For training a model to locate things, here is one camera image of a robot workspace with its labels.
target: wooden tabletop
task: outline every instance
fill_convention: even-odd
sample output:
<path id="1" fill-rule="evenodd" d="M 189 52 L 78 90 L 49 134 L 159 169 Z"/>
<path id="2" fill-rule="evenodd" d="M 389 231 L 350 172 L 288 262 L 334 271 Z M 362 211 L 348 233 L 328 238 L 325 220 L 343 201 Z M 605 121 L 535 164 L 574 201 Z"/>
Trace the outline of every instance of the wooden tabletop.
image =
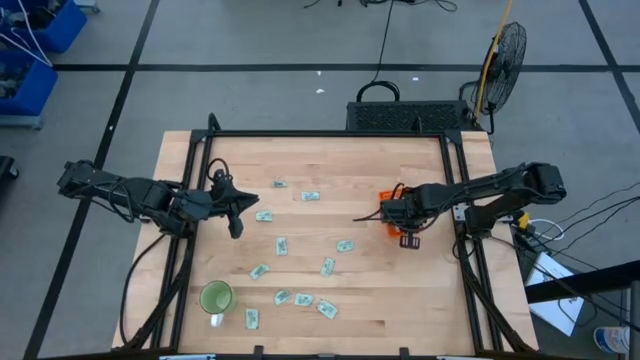
<path id="1" fill-rule="evenodd" d="M 165 133 L 154 178 L 180 181 L 188 139 L 189 132 Z M 486 134 L 463 133 L 463 140 L 470 177 L 494 173 Z M 453 147 L 450 153 L 459 179 Z M 419 250 L 400 248 L 379 222 L 351 221 L 375 211 L 378 193 L 398 182 L 445 183 L 437 140 L 224 137 L 214 139 L 214 157 L 224 158 L 236 187 L 258 194 L 260 202 L 242 214 L 245 230 L 239 240 L 230 238 L 226 219 L 200 224 L 181 352 L 251 353 L 254 345 L 263 345 L 268 354 L 385 355 L 398 354 L 400 347 L 412 355 L 473 354 L 460 266 L 451 254 L 451 215 L 443 214 L 419 235 Z M 289 187 L 272 188 L 274 180 L 285 180 Z M 302 191 L 318 191 L 320 200 L 303 202 Z M 273 222 L 256 222 L 260 210 L 273 212 Z M 511 240 L 506 225 L 497 225 L 493 234 Z M 136 256 L 157 236 L 155 226 L 143 225 Z M 277 237 L 287 238 L 288 256 L 276 256 Z M 339 240 L 353 240 L 355 249 L 338 253 Z M 125 317 L 129 337 L 158 301 L 168 243 L 147 254 L 131 279 Z M 484 246 L 497 306 L 537 347 L 513 249 L 491 240 Z M 326 256 L 336 260 L 328 278 L 320 275 Z M 254 281 L 249 272 L 259 264 L 271 271 Z M 200 291 L 212 280 L 226 281 L 238 295 L 235 311 L 219 328 L 210 326 L 210 316 L 199 305 Z M 295 306 L 293 300 L 276 306 L 273 297 L 279 290 L 313 294 L 316 300 L 310 307 Z M 336 305 L 335 319 L 316 310 L 319 299 Z M 246 308 L 260 311 L 259 329 L 245 329 Z M 479 302 L 478 308 L 485 348 L 490 348 L 486 313 Z M 172 307 L 163 345 L 173 316 Z"/>

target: green mug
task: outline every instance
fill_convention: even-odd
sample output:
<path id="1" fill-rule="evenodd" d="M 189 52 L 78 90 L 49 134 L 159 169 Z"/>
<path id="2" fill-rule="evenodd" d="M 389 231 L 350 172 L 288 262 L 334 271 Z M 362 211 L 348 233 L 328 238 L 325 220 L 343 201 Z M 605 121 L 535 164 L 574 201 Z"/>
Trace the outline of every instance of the green mug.
<path id="1" fill-rule="evenodd" d="M 200 307 L 211 314 L 211 326 L 222 324 L 224 314 L 228 314 L 236 307 L 236 293 L 224 281 L 215 280 L 207 284 L 200 292 Z"/>

